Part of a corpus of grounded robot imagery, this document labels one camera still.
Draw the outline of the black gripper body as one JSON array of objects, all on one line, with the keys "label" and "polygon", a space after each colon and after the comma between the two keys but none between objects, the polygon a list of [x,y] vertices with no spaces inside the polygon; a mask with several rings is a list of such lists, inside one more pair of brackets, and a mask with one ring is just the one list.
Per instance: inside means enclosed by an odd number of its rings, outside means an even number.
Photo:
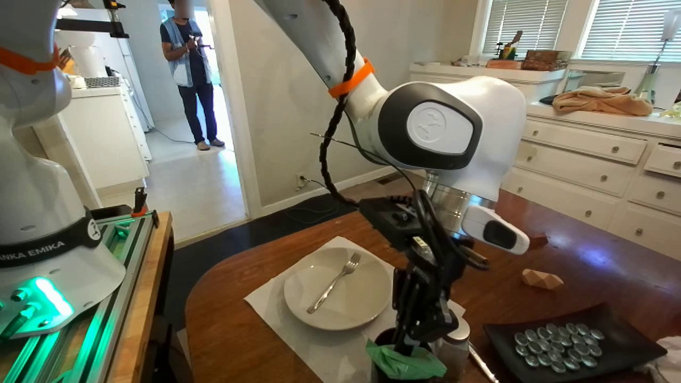
[{"label": "black gripper body", "polygon": [[420,237],[412,235],[409,264],[396,273],[394,299],[399,334],[448,334],[459,328],[459,318],[448,307],[450,283],[462,276],[465,260],[457,248],[444,254],[432,251]]}]

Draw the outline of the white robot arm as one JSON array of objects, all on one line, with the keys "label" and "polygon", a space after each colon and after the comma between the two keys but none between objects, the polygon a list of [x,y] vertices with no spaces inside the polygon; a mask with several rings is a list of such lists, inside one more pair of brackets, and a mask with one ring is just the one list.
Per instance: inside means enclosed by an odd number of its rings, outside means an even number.
[{"label": "white robot arm", "polygon": [[[433,193],[412,193],[415,233],[433,254],[412,251],[394,293],[396,345],[442,339],[457,328],[448,287],[472,262],[468,243],[483,241],[525,252],[530,237],[492,204],[512,165],[525,124],[525,99],[494,77],[459,83],[409,81],[383,86],[361,57],[341,0],[254,0],[291,39],[354,127],[354,147],[376,164],[426,169],[437,187],[476,200],[448,215]],[[58,68],[59,0],[1,0],[1,334],[26,339],[58,331],[107,299],[126,265],[102,243],[68,173],[28,153],[19,127],[42,121],[69,102]]]}]

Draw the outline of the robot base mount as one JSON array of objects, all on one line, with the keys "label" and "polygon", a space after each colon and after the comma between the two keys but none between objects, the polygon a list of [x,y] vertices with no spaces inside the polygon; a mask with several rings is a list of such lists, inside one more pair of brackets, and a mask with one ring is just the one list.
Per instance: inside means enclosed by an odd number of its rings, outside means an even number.
[{"label": "robot base mount", "polygon": [[171,215],[99,220],[99,270],[1,275],[0,383],[143,383],[171,252]]}]

